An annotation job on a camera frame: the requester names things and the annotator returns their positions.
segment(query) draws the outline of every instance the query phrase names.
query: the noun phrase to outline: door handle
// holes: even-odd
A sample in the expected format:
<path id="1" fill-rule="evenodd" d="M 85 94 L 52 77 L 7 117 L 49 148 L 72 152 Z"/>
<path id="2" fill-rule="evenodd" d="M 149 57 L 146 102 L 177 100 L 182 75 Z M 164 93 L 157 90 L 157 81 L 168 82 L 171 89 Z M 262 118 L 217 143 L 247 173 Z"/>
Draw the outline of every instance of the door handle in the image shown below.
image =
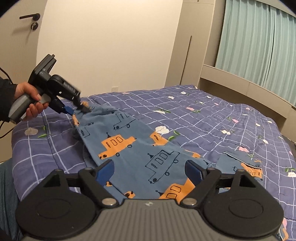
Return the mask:
<path id="1" fill-rule="evenodd" d="M 30 14 L 30 15 L 25 15 L 25 16 L 21 16 L 20 19 L 24 19 L 24 18 L 33 18 L 34 21 L 38 21 L 40 19 L 40 14 L 39 13 L 35 13 L 35 14 Z"/>

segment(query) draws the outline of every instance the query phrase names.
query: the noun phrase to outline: purple bedspread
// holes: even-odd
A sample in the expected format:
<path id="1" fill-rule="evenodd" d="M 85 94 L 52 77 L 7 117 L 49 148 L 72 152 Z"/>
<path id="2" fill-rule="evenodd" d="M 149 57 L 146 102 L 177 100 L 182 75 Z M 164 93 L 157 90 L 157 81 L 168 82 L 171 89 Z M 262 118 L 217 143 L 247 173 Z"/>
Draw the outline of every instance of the purple bedspread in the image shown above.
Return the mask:
<path id="1" fill-rule="evenodd" d="M 226 148 L 248 151 L 262 161 L 265 188 L 284 209 L 289 239 L 296 238 L 295 180 L 288 177 L 296 164 L 272 119 L 251 106 L 228 103 L 192 85 L 106 93 L 84 100 L 108 103 L 153 129 L 165 126 L 169 131 L 163 135 L 166 139 L 214 163 Z M 38 133 L 25 135 L 29 127 L 38 129 Z M 86 167 L 83 143 L 73 137 L 71 116 L 50 108 L 15 127 L 12 148 L 14 184 L 21 200 L 52 170 L 75 173 Z"/>

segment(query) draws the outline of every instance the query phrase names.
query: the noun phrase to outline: wall outlet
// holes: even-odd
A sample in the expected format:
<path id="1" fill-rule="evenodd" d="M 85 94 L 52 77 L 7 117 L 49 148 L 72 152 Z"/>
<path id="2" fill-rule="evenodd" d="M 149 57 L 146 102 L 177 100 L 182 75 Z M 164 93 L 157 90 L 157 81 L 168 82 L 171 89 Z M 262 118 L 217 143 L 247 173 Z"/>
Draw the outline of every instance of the wall outlet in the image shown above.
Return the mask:
<path id="1" fill-rule="evenodd" d="M 112 87 L 111 92 L 118 92 L 118 86 Z"/>

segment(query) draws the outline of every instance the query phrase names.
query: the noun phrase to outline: person's hand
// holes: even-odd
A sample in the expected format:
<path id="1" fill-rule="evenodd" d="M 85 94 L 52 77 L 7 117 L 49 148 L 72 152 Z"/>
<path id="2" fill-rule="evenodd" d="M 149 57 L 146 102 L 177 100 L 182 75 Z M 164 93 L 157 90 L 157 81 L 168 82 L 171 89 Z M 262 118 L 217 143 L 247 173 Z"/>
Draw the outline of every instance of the person's hand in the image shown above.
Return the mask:
<path id="1" fill-rule="evenodd" d="M 28 82 L 20 83 L 17 85 L 15 90 L 15 99 L 21 97 L 24 93 L 30 95 L 34 100 L 40 101 L 41 96 L 39 95 L 37 89 L 30 85 Z M 48 107 L 48 103 L 41 104 L 37 102 L 35 105 L 30 104 L 29 108 L 26 111 L 26 120 L 30 120 L 40 114 L 43 110 Z"/>

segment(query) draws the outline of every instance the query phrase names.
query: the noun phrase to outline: curtain fold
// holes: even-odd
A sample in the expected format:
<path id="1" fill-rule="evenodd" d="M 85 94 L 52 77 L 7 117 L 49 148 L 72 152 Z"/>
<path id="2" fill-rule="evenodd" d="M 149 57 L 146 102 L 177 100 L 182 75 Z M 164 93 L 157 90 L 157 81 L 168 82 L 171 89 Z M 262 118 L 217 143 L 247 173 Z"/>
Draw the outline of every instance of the curtain fold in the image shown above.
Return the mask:
<path id="1" fill-rule="evenodd" d="M 296 18 L 255 0 L 226 0 L 216 68 L 296 104 Z"/>

